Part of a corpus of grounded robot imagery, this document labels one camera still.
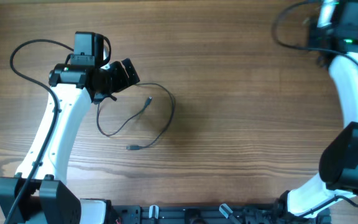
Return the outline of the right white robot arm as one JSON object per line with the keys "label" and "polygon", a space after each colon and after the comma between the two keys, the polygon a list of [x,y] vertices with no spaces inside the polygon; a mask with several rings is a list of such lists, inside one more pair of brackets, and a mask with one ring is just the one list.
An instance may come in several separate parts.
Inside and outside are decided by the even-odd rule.
{"label": "right white robot arm", "polygon": [[277,217],[288,222],[318,222],[340,201],[358,208],[358,1],[320,1],[307,45],[282,42],[279,23],[292,9],[308,4],[302,1],[284,9],[272,24],[272,39],[282,47],[321,54],[339,95],[344,129],[324,150],[318,173],[277,200]]}

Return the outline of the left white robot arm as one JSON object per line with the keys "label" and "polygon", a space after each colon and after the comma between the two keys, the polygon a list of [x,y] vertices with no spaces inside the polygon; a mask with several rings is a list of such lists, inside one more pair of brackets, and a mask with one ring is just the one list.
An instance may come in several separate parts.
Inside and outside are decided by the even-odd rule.
{"label": "left white robot arm", "polygon": [[139,82],[132,62],[112,62],[111,52],[107,37],[77,32],[65,62],[51,70],[35,139],[14,176],[0,178],[6,223],[119,222],[109,200],[78,198],[66,185],[71,151],[91,105]]}

